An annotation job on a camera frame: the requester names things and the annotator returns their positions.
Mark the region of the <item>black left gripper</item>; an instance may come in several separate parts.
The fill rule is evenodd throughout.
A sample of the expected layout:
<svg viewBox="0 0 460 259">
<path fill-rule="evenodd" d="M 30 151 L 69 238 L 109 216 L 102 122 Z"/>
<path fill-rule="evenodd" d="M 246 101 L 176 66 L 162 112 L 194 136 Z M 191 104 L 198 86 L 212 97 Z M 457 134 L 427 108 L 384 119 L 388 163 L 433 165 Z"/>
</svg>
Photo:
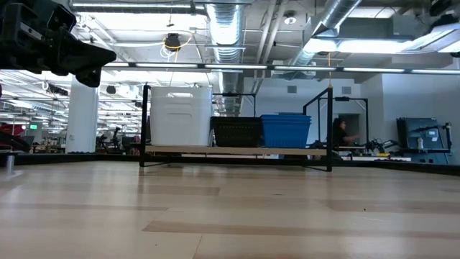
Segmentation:
<svg viewBox="0 0 460 259">
<path fill-rule="evenodd" d="M 63 35 L 56 57 L 53 45 L 61 28 L 47 28 L 50 2 L 0 1 L 0 70 L 41 73 L 59 68 L 79 83 L 98 88 L 101 68 L 115 61 L 116 53 Z"/>
</svg>

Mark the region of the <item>white plastic basket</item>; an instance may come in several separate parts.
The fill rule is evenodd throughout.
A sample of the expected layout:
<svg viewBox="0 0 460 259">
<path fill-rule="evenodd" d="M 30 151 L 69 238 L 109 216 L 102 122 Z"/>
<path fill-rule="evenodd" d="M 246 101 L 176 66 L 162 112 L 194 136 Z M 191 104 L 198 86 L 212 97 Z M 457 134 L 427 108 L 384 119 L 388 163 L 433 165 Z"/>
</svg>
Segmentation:
<svg viewBox="0 0 460 259">
<path fill-rule="evenodd" d="M 210 99 L 195 99 L 183 97 L 164 97 L 152 98 L 151 107 L 161 108 L 184 108 L 184 109 L 210 109 L 212 100 Z"/>
<path fill-rule="evenodd" d="M 152 87 L 152 97 L 160 98 L 194 98 L 211 99 L 212 91 L 209 88 L 192 87 Z"/>
<path fill-rule="evenodd" d="M 152 145 L 208 146 L 211 108 L 150 109 Z"/>
</svg>

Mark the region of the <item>white building column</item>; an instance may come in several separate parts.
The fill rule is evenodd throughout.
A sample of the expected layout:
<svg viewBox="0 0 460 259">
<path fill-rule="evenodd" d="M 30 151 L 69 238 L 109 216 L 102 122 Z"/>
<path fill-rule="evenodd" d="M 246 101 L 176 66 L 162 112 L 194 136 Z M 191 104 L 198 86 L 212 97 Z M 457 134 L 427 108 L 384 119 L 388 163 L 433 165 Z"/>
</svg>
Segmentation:
<svg viewBox="0 0 460 259">
<path fill-rule="evenodd" d="M 94 153 L 98 119 L 99 89 L 90 88 L 72 77 L 66 153 Z"/>
</svg>

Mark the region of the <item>long light bar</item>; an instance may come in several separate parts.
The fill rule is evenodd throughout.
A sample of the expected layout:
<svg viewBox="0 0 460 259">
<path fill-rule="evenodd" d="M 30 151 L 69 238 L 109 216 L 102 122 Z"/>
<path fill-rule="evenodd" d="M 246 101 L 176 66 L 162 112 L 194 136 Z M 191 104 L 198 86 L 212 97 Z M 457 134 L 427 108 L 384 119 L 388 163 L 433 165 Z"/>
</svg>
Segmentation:
<svg viewBox="0 0 460 259">
<path fill-rule="evenodd" d="M 365 68 L 341 66 L 291 66 L 291 65 L 245 65 L 208 63 L 109 63 L 105 70 L 115 71 L 161 71 L 161 70 L 218 70 L 218 71 L 293 71 L 293 72 L 337 72 L 337 73 L 393 73 L 418 75 L 460 76 L 460 69 L 435 68 Z"/>
</svg>

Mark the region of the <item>person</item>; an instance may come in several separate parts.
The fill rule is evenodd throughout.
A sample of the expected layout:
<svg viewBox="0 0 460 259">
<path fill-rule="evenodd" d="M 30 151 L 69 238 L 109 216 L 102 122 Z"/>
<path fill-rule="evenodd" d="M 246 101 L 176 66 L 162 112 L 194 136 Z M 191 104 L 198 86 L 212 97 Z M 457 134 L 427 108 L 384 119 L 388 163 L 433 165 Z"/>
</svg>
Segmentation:
<svg viewBox="0 0 460 259">
<path fill-rule="evenodd" d="M 341 118 L 333 121 L 332 144 L 334 147 L 353 146 L 359 139 L 359 135 L 348 135 L 346 132 L 346 122 Z"/>
</svg>

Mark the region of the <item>dark panel workstation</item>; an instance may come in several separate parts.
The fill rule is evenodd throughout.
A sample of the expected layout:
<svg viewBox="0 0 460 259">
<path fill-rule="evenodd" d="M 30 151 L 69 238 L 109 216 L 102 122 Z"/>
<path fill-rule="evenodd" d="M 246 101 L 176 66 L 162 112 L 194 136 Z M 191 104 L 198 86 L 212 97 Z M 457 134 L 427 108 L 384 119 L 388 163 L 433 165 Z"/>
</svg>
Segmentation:
<svg viewBox="0 0 460 259">
<path fill-rule="evenodd" d="M 396 119 L 399 154 L 415 163 L 448 165 L 452 149 L 452 125 L 436 118 Z"/>
</svg>

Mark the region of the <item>black aluminium table frame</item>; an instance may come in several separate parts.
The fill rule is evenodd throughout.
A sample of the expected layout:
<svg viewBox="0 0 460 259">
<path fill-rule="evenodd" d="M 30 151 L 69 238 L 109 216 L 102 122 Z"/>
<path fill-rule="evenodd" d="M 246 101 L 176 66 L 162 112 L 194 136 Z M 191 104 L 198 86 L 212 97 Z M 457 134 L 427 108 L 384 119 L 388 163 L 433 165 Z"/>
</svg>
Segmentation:
<svg viewBox="0 0 460 259">
<path fill-rule="evenodd" d="M 15 156 L 16 165 L 39 165 L 53 163 L 79 163 L 93 161 L 139 162 L 139 156 L 104 155 L 104 154 L 18 154 Z M 256 158 L 210 158 L 210 157 L 149 157 L 144 160 L 145 166 L 151 164 L 186 163 L 186 164 L 216 164 L 216 165 L 263 165 L 263 166 L 302 166 L 325 168 L 323 160 L 273 160 Z M 397 171 L 412 171 L 460 177 L 460 165 L 436 165 L 425 163 L 406 163 L 399 161 L 338 161 L 334 160 L 332 167 L 346 168 L 381 168 Z"/>
</svg>

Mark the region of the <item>silver ventilation duct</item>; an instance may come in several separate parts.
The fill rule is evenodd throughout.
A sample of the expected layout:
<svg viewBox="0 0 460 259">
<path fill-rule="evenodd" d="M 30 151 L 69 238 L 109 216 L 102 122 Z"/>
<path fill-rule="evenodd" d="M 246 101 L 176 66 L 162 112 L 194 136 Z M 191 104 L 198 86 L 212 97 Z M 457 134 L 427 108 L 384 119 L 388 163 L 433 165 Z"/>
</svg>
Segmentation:
<svg viewBox="0 0 460 259">
<path fill-rule="evenodd" d="M 244 6 L 236 4 L 207 4 L 209 32 L 214 60 L 218 64 L 234 65 L 242 62 L 242 29 Z M 240 94 L 243 91 L 241 73 L 218 72 L 219 90 L 223 94 Z"/>
<path fill-rule="evenodd" d="M 290 60 L 289 65 L 307 66 L 320 52 L 313 46 L 316 37 L 324 32 L 326 38 L 337 37 L 340 26 L 361 2 L 362 0 L 328 0 L 321 13 L 308 19 L 303 30 L 304 46 Z"/>
</svg>

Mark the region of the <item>black frame wooden table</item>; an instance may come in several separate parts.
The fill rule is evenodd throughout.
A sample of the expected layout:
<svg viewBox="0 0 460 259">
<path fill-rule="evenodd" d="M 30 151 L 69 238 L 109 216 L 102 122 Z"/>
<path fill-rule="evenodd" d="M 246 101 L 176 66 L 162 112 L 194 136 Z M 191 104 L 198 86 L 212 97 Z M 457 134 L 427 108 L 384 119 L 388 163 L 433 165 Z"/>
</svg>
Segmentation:
<svg viewBox="0 0 460 259">
<path fill-rule="evenodd" d="M 202 153 L 224 155 L 321 155 L 326 156 L 325 172 L 331 172 L 333 168 L 332 148 L 327 142 L 326 149 L 292 149 L 292 148 L 265 148 L 265 147 L 204 147 L 204 146 L 156 146 L 147 145 L 147 103 L 151 86 L 142 87 L 142 122 L 141 142 L 139 146 L 139 166 L 145 167 L 147 152 L 161 153 Z"/>
</svg>

